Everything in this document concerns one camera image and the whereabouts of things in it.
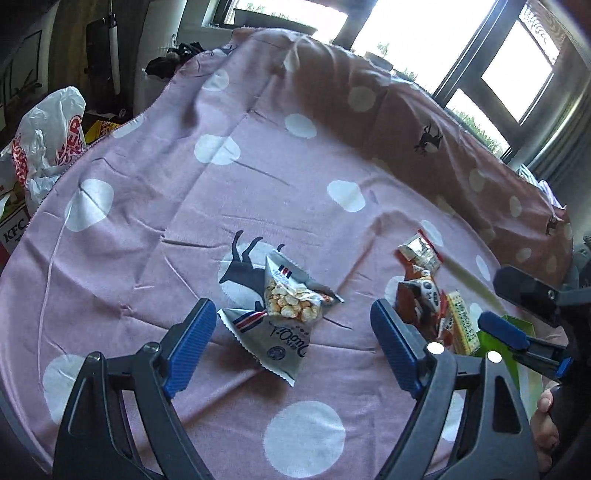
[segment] bed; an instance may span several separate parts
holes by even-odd
[[[414,401],[369,309],[394,301],[394,251],[418,229],[444,259],[437,285],[458,289],[474,322],[482,310],[523,317],[493,293],[499,265],[556,285],[570,263],[566,211],[416,85],[305,35],[237,30],[93,144],[33,216],[0,278],[3,392],[50,469],[89,352],[131,354],[201,297],[253,309],[265,254],[281,247],[345,300],[316,325],[295,386],[218,321],[173,404],[216,478],[373,478]],[[462,405],[455,393],[434,469]]]

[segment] crumpled wrapper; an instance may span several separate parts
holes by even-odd
[[[427,342],[453,344],[447,322],[446,295],[437,288],[433,274],[443,263],[422,230],[398,247],[406,263],[404,281],[398,283],[394,309],[403,322],[414,325]]]
[[[218,315],[263,367],[293,387],[314,324],[341,302],[331,289],[275,250],[265,261],[265,310],[221,309]]]

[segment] tree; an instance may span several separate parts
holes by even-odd
[[[251,12],[258,12],[260,14],[265,13],[265,7],[263,7],[262,5],[257,5],[255,7],[255,4],[253,4],[252,2],[248,2],[246,4],[246,8],[244,10],[249,10]]]
[[[388,42],[388,43],[378,42],[378,50],[382,54],[382,57],[385,57],[388,54],[389,48],[390,48],[390,42]]]
[[[257,12],[260,14],[265,14],[265,7],[263,5],[257,5],[255,6],[255,4],[253,2],[248,2],[246,4],[246,7],[244,8],[244,10],[248,10],[251,12]],[[278,18],[283,18],[284,20],[291,20],[291,18],[289,17],[289,15],[285,15],[282,14],[280,12],[271,12],[270,14],[265,14],[265,15],[270,15],[272,17],[278,17]]]
[[[417,80],[418,77],[418,73],[414,73],[411,70],[405,68],[402,73],[404,76],[408,77],[412,82],[414,82],[415,80]]]
[[[473,115],[469,115],[466,112],[461,112],[458,110],[453,110],[453,112],[464,123],[464,125],[468,127],[474,136],[480,140],[494,155],[498,157],[503,153],[501,142],[488,136],[484,129],[476,123],[476,119]]]

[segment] red white blue stripe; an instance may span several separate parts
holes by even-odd
[[[282,274],[285,275],[286,278],[291,277],[291,270],[289,268],[287,268],[285,265],[281,265],[277,271]]]
[[[244,333],[259,325],[266,314],[266,312],[247,312],[234,320],[233,324],[240,333]]]

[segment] blue gripper pad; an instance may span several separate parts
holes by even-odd
[[[424,389],[419,363],[425,354],[416,336],[410,333],[386,300],[374,302],[370,322],[398,385],[417,400]]]
[[[201,299],[183,323],[173,325],[162,341],[167,375],[163,390],[169,399],[187,388],[209,339],[216,327],[216,306],[211,300]],[[167,345],[167,337],[175,340]]]
[[[530,341],[524,332],[495,313],[481,313],[478,326],[480,330],[492,335],[513,350],[527,350],[530,347]]]

